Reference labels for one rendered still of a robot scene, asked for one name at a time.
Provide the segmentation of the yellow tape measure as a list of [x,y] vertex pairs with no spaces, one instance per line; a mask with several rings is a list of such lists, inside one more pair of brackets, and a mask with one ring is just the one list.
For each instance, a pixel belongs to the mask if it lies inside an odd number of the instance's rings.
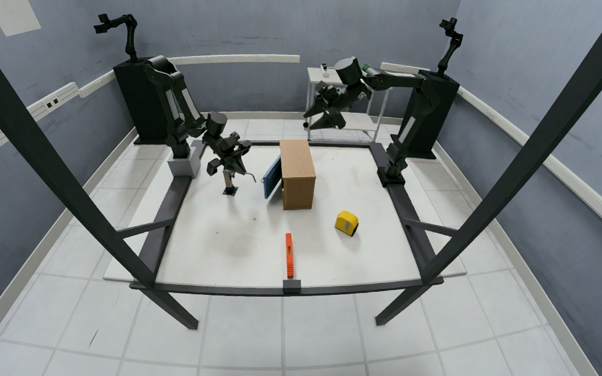
[[358,218],[349,211],[341,211],[336,218],[335,228],[353,237],[358,228]]

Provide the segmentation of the orange spirit level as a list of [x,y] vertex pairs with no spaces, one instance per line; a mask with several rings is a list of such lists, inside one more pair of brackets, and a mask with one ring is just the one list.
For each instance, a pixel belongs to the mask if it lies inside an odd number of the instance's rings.
[[[293,278],[292,239],[291,233],[286,233],[287,278]],[[291,250],[291,253],[290,253]]]

